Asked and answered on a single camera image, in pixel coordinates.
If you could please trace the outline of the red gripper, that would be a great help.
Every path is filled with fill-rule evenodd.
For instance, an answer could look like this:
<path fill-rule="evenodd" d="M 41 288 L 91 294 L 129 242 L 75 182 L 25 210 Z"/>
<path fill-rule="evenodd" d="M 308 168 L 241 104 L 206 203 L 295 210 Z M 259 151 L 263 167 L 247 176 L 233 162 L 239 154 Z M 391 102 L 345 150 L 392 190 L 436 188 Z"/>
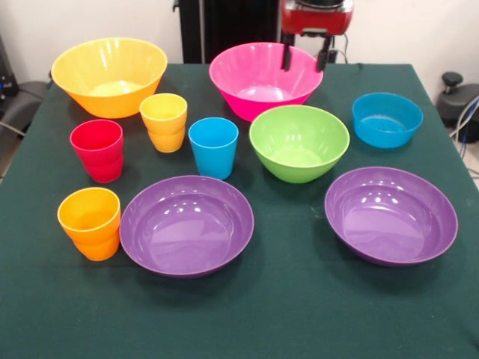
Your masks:
<path fill-rule="evenodd" d="M 353 17 L 353 1 L 281 1 L 281 27 L 285 34 L 323 36 L 317 54 L 317 72 L 329 61 L 332 36 L 344 34 Z M 282 35 L 284 45 L 281 68 L 290 69 L 290 35 Z"/>

